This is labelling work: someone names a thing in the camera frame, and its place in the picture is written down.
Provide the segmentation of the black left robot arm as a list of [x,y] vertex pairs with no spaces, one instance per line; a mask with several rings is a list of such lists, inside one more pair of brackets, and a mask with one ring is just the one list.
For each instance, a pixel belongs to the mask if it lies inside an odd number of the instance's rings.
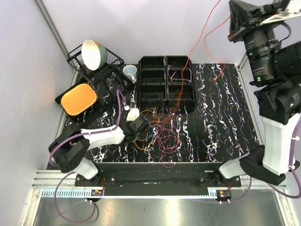
[[85,157],[87,151],[105,146],[133,143],[149,126],[142,117],[118,126],[102,129],[80,129],[71,125],[48,147],[49,163],[62,173],[77,173],[91,186],[100,184],[102,178],[95,163]]

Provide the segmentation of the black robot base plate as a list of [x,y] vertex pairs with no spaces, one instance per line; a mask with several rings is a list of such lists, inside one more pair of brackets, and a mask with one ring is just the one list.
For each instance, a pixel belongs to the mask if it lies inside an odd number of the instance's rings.
[[104,196],[215,197],[208,188],[236,188],[239,177],[223,179],[217,170],[219,162],[163,163],[98,163],[98,175],[87,180],[77,175],[76,187],[97,188],[104,185]]

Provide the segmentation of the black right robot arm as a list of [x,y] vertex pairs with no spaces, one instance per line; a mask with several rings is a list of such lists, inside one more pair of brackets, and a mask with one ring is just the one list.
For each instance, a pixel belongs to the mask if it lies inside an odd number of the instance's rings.
[[230,179],[248,175],[279,185],[287,172],[299,168],[291,144],[301,122],[301,44],[282,47],[274,28],[301,15],[298,0],[279,0],[256,6],[231,0],[229,41],[245,45],[253,81],[257,87],[259,114],[265,143],[236,159],[226,161],[214,174],[214,182],[225,186]]

